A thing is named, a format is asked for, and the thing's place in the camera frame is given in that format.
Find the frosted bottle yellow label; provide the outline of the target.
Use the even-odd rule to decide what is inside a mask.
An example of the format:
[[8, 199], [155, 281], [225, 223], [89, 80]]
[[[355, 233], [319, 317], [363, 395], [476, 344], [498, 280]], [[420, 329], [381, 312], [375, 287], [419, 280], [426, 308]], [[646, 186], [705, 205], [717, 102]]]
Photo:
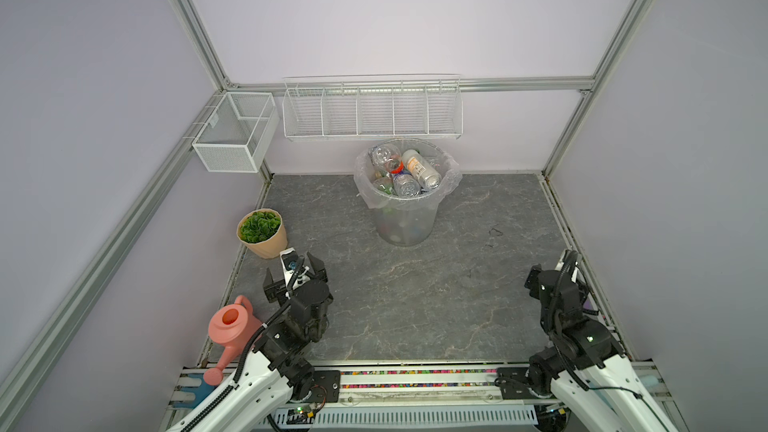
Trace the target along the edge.
[[419, 182], [424, 190], [439, 187], [442, 176], [418, 151], [408, 149], [401, 155], [405, 169]]

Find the small blue label water bottle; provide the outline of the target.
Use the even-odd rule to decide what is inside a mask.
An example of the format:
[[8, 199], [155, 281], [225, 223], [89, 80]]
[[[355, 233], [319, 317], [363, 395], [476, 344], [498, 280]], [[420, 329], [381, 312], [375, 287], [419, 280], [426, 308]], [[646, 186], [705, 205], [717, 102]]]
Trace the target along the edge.
[[392, 177], [394, 192], [398, 197], [414, 198], [421, 193], [418, 180], [407, 173], [396, 174]]

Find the Ganten clear water bottle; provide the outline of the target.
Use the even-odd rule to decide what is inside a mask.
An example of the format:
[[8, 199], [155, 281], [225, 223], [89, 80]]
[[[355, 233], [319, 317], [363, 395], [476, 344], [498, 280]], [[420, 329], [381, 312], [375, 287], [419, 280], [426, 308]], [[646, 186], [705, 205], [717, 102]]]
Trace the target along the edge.
[[400, 159], [401, 152], [397, 146], [392, 143], [383, 143], [374, 146], [369, 152], [370, 160], [375, 169], [382, 173], [387, 173], [385, 163], [392, 159]]

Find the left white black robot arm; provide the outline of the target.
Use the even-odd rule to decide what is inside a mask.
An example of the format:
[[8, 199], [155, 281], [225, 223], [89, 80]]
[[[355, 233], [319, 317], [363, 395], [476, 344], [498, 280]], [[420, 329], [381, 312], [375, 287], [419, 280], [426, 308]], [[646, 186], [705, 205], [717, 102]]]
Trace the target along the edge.
[[263, 283], [267, 300], [278, 305], [269, 318], [257, 318], [239, 296], [209, 321], [209, 338], [224, 347], [203, 374], [214, 390], [172, 431], [250, 431], [277, 408], [311, 394], [314, 367], [303, 350], [327, 331], [333, 296], [321, 259], [293, 248], [279, 258], [283, 278], [266, 271]]

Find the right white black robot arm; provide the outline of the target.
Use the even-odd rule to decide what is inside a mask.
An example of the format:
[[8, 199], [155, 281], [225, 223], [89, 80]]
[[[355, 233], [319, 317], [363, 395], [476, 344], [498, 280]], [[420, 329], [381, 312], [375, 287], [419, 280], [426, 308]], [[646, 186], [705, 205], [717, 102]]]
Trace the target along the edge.
[[554, 270], [535, 265], [526, 279], [550, 341], [529, 359], [528, 388], [558, 399], [590, 431], [676, 431], [623, 346], [585, 308], [587, 292], [575, 278], [577, 268], [577, 261]]

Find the grey mesh waste bin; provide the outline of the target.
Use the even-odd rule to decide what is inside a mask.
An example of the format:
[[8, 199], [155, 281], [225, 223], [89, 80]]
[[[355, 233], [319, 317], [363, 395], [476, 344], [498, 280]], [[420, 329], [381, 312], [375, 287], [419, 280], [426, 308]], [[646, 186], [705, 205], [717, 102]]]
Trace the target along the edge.
[[[374, 186], [388, 195], [397, 196], [394, 192], [392, 177], [375, 169]], [[415, 211], [393, 210], [389, 208], [369, 209], [373, 214], [376, 229], [385, 241], [398, 246], [413, 246], [423, 242], [432, 232], [438, 208], [420, 209]]]

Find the clear plastic bin liner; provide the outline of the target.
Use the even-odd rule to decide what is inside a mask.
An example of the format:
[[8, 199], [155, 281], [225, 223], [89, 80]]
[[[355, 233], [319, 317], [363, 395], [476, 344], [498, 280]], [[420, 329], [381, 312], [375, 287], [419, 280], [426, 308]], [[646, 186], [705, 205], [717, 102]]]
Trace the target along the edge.
[[456, 160], [436, 144], [416, 137], [396, 137], [380, 142], [380, 145], [392, 144], [401, 151], [414, 149], [419, 152], [429, 165], [433, 165], [441, 174], [439, 186], [430, 192], [420, 194], [415, 198], [403, 198], [385, 194], [373, 184], [376, 179], [375, 167], [370, 153], [375, 145], [364, 149], [354, 162], [353, 178], [358, 191], [369, 209], [389, 208], [393, 210], [415, 211], [420, 209], [437, 208], [460, 184], [462, 172]]

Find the pink round toy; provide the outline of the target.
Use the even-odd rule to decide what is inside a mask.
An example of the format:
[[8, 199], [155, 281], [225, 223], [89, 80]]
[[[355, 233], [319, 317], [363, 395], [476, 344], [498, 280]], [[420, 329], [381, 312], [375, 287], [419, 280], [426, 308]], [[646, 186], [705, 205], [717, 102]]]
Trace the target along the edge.
[[208, 325], [209, 338], [224, 347], [217, 364], [203, 374], [207, 385], [218, 386], [223, 381], [224, 369], [245, 349], [246, 344], [263, 322], [254, 315], [250, 300], [239, 295], [233, 304], [218, 310]]

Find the green plant in beige pot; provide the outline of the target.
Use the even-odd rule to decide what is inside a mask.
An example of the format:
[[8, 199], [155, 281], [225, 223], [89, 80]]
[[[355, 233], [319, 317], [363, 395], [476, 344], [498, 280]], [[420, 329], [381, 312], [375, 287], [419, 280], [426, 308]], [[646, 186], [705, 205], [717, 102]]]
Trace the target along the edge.
[[273, 209], [258, 209], [245, 216], [237, 226], [237, 237], [262, 259], [277, 258], [288, 248], [282, 216]]

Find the aluminium rail with beads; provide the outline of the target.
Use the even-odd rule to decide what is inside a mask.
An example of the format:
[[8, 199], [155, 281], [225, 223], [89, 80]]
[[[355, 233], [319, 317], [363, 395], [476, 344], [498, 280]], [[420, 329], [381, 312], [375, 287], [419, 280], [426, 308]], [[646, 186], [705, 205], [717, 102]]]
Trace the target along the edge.
[[433, 363], [326, 365], [315, 369], [315, 386], [301, 405], [331, 406], [470, 405], [511, 400], [554, 403], [522, 382], [522, 363]]

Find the white mesh wall basket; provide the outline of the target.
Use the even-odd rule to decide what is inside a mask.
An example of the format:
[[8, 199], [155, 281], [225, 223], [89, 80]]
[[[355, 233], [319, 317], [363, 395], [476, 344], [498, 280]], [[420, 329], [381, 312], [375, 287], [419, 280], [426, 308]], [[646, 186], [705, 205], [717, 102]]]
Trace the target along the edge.
[[192, 145], [209, 172], [259, 173], [279, 120], [272, 94], [225, 92]]

